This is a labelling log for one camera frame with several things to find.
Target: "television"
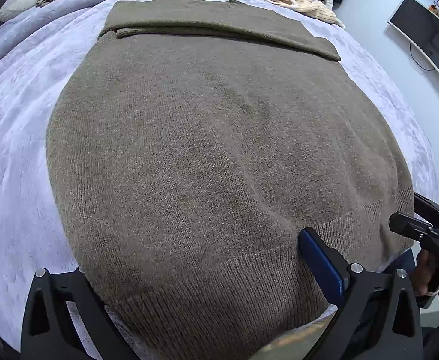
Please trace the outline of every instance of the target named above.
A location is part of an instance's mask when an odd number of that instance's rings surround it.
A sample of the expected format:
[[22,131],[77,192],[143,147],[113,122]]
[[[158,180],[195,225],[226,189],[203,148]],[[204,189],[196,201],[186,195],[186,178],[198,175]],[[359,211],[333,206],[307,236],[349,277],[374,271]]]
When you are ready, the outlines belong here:
[[439,73],[439,17],[416,0],[403,0],[388,20]]

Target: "round white pillow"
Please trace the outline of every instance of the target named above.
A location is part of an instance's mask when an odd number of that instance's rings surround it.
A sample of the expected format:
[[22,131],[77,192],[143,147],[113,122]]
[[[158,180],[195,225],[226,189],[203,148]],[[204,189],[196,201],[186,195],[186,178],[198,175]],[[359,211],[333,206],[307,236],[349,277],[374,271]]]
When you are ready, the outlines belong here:
[[34,7],[37,0],[6,0],[0,9],[0,21],[5,23],[21,12]]

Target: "blue gripper pad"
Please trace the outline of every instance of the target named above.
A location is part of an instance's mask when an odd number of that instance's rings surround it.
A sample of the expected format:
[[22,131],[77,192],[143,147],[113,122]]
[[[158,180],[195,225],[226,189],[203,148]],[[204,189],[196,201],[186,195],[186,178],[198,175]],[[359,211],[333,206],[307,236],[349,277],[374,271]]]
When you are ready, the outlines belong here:
[[328,247],[311,227],[299,233],[298,247],[326,300],[341,307],[350,283],[346,260],[336,249]]

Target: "human hand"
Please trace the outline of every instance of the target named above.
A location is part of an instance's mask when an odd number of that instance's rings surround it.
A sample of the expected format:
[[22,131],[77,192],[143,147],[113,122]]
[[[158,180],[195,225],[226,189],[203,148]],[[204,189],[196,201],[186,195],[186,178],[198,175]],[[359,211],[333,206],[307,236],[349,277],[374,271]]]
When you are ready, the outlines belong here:
[[416,257],[416,268],[411,274],[411,284],[416,296],[423,296],[428,292],[428,283],[435,270],[433,256],[427,250],[421,249]]

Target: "white monitor frame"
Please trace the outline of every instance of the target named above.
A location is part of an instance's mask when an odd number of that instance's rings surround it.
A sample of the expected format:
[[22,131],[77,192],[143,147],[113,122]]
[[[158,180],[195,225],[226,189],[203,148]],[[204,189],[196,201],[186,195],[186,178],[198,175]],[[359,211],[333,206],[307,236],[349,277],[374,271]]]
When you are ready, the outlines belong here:
[[[427,54],[415,43],[413,42],[413,40],[411,40],[410,37],[408,37],[408,35],[406,35],[403,31],[401,31],[397,26],[395,26],[392,22],[391,19],[393,18],[393,16],[395,15],[395,13],[398,11],[399,7],[401,6],[401,4],[403,3],[404,0],[401,0],[401,2],[398,4],[398,6],[396,7],[395,11],[393,12],[393,14],[389,17],[387,23],[391,26],[396,28],[401,34],[403,34],[403,36],[409,40],[410,44],[414,45],[418,51],[423,54],[423,56],[428,60],[428,62],[431,64],[431,66],[439,73],[439,68],[434,64],[433,61],[431,61],[430,57],[427,56]],[[422,5],[424,7],[424,9],[426,9],[430,15],[433,15],[434,17],[436,17],[439,20],[439,17],[437,17],[433,12],[431,12],[427,7],[425,7],[423,4],[421,4],[418,0],[414,0],[416,1],[418,4]]]

